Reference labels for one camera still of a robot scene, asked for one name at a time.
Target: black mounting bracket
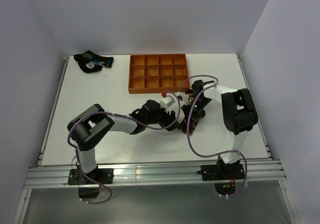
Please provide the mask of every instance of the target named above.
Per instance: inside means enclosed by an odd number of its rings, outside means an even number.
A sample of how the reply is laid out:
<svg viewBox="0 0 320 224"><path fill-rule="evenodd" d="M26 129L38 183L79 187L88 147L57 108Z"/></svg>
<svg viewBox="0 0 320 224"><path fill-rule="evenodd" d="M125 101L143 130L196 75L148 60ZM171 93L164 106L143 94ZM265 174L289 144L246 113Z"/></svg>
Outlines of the black mounting bracket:
<svg viewBox="0 0 320 224"><path fill-rule="evenodd" d="M234 175L235 179L244 179L244 167L238 160L232 164L225 164L221 157L214 165L202 165L197 174L202 176L203 181L209 180L231 180Z"/></svg>
<svg viewBox="0 0 320 224"><path fill-rule="evenodd" d="M112 168L101 168L97 169L95 181L101 184L112 184L113 182L113 169ZM71 169L68 178L68 185L88 185L94 184L82 176L78 169Z"/></svg>
<svg viewBox="0 0 320 224"><path fill-rule="evenodd" d="M112 168L96 168L95 181L101 184L112 184L113 182L113 169ZM71 169L69 172L68 185L88 185L94 184L87 180L78 169ZM97 198L100 193L100 187L79 187L78 195L81 199Z"/></svg>

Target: orange sorting tray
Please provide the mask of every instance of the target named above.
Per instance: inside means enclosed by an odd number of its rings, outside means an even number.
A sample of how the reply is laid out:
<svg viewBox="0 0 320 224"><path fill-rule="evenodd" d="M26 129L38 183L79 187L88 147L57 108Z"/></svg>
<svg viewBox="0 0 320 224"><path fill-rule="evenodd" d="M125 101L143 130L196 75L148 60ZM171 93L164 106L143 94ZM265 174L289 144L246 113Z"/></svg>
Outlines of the orange sorting tray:
<svg viewBox="0 0 320 224"><path fill-rule="evenodd" d="M129 73L129 93L177 92L187 79L188 67L185 54L174 55L131 55ZM190 89L189 81L181 88Z"/></svg>

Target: white enclosure wall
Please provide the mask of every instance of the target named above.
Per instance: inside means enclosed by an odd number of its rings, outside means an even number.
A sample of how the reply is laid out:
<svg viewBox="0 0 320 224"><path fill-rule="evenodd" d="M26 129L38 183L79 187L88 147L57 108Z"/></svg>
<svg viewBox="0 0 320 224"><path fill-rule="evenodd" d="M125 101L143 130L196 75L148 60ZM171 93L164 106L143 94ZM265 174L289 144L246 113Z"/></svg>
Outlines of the white enclosure wall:
<svg viewBox="0 0 320 224"><path fill-rule="evenodd" d="M66 56L241 53L268 0L31 0Z"/></svg>
<svg viewBox="0 0 320 224"><path fill-rule="evenodd" d="M303 223L319 223L320 0L269 0L242 56Z"/></svg>
<svg viewBox="0 0 320 224"><path fill-rule="evenodd" d="M62 57L29 0L0 0L0 223L11 223L34 166Z"/></svg>

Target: white table surface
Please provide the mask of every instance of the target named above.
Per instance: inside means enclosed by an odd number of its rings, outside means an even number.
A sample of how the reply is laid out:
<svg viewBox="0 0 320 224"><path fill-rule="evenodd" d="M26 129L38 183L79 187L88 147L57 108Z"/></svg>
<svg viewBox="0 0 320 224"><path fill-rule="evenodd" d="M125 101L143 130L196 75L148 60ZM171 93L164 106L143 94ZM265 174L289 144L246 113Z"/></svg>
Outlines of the white table surface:
<svg viewBox="0 0 320 224"><path fill-rule="evenodd" d="M236 54L188 54L189 76L206 74L219 78L219 83L230 88L245 88ZM105 110L129 114L148 99L159 101L160 94L129 94L129 55L114 56L111 69L103 68L93 74L82 72L70 57L46 142L42 165L70 164L75 156L67 144L67 125L91 105L98 103ZM206 116L191 136L194 148L201 154L222 151L226 128L221 104L212 101ZM264 141L258 125L249 132L242 149L246 158L267 158ZM138 135L109 132L96 147L98 163L142 163L193 161L203 158L192 153L186 135L181 131L154 131L146 129Z"/></svg>

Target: wire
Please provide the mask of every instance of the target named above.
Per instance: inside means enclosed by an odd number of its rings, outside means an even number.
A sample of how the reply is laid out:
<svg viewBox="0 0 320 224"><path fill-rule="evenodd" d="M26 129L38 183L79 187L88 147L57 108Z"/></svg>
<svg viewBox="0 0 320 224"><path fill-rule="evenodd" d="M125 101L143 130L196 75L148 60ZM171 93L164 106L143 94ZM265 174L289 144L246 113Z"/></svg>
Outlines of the wire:
<svg viewBox="0 0 320 224"><path fill-rule="evenodd" d="M76 159L76 157L77 157L77 156L75 156L75 157L72 159L72 161L71 161L71 170L74 168L74 166L73 166L72 163L73 163L74 159Z"/></svg>
<svg viewBox="0 0 320 224"><path fill-rule="evenodd" d="M182 82L182 84L181 84L180 87L179 87L178 92L181 91L181 88L182 88L182 86L185 84L185 82L187 82L189 79L192 79L192 78L195 78L195 77L208 77L208 78L212 78L212 79L215 79L216 83L218 83L218 81L219 81L218 78L216 78L215 76L211 76L211 75L193 75L193 76L185 79L185 80Z"/></svg>

